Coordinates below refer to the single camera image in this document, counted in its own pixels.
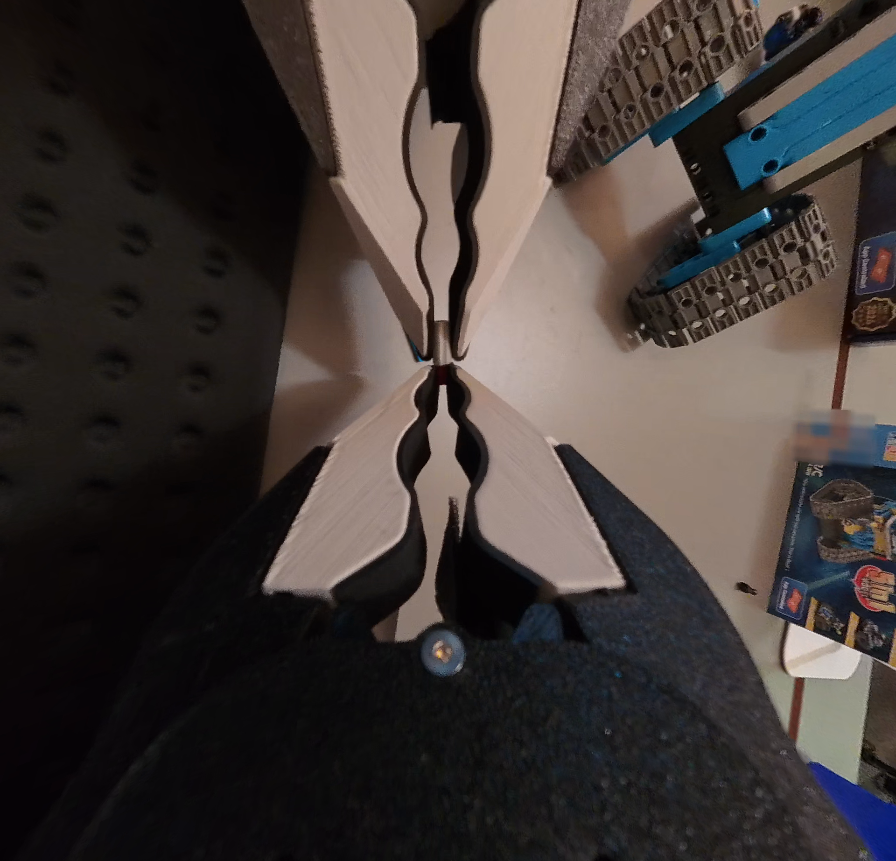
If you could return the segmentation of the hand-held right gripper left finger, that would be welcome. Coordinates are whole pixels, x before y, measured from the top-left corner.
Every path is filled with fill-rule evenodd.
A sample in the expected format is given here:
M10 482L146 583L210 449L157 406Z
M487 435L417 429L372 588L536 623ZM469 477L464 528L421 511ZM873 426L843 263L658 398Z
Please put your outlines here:
M397 613L427 561L414 487L429 459L432 418L433 372L417 371L331 441L264 594L349 607L367 627Z

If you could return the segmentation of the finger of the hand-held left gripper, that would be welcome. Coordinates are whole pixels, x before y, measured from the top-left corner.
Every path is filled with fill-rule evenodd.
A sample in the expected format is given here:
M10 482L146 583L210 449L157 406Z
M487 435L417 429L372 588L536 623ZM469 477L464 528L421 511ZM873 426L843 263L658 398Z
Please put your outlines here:
M421 89L417 14L409 0L302 1L335 155L330 186L402 329L427 358L425 210L409 167Z
M475 2L464 59L467 164L454 208L460 248L449 286L456 359L467 355L548 189L578 2Z

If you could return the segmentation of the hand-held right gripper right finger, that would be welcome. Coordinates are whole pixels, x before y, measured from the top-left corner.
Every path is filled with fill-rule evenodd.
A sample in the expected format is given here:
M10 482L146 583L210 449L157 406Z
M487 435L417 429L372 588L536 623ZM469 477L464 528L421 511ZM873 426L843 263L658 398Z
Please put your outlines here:
M556 442L469 373L445 378L469 491L436 569L443 619L481 640L508 639L533 605L624 591L624 569Z

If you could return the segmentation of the tracked toy robot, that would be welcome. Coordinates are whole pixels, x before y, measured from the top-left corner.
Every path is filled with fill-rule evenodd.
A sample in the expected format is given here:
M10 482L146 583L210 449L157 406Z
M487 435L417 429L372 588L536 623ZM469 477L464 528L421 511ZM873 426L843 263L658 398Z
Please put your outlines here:
M894 138L894 0L853 0L765 56L758 0L662 0L624 33L555 180L672 141L703 217L633 287L634 339L687 347L838 265L805 188Z

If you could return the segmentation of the grey desk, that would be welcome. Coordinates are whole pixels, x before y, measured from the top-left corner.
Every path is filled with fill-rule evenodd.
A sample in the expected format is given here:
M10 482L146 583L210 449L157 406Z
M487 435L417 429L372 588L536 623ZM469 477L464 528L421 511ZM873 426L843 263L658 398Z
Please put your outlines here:
M837 364L861 162L810 191L841 264L794 300L681 350L630 349L623 301L688 210L670 147L631 149L546 196L463 367L544 435L573 445L683 550L722 601L783 725L794 682L766 612L795 463L795 421L842 406L894 423L894 347ZM414 363L315 163L297 251L262 489L404 382ZM746 582L757 596L735 590Z

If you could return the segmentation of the toy robot head assembly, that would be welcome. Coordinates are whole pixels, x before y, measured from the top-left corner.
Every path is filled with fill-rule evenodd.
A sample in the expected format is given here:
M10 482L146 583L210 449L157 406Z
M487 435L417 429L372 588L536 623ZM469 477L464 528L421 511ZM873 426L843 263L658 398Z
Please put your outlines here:
M779 15L763 37L767 58L777 54L775 48L783 48L799 40L823 21L823 10L818 6L800 4Z

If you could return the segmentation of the small robot kit box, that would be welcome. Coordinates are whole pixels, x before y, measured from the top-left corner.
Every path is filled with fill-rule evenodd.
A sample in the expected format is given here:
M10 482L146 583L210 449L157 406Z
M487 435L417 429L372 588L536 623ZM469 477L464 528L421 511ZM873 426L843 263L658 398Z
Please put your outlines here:
M793 449L768 613L894 667L894 425L812 414Z

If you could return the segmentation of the white rounded stand base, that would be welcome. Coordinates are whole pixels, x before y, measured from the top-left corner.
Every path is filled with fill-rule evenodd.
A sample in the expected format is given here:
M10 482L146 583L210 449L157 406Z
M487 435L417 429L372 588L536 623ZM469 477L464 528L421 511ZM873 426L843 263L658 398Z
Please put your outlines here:
M844 681L856 673L863 658L855 649L785 623L780 665L794 679Z

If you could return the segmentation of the large robot kit box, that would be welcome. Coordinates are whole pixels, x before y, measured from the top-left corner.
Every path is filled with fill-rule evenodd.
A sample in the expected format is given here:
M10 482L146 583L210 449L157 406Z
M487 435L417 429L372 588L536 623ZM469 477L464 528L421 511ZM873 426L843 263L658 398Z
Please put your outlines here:
M867 153L862 163L844 322L844 336L852 345L895 340L894 138Z

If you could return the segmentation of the blue plastic bin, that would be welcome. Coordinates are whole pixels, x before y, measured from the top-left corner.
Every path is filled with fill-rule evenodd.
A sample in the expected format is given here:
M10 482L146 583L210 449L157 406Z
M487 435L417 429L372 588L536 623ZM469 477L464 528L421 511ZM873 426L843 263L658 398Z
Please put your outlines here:
M874 860L895 859L895 805L881 800L817 762L813 776L867 846Z

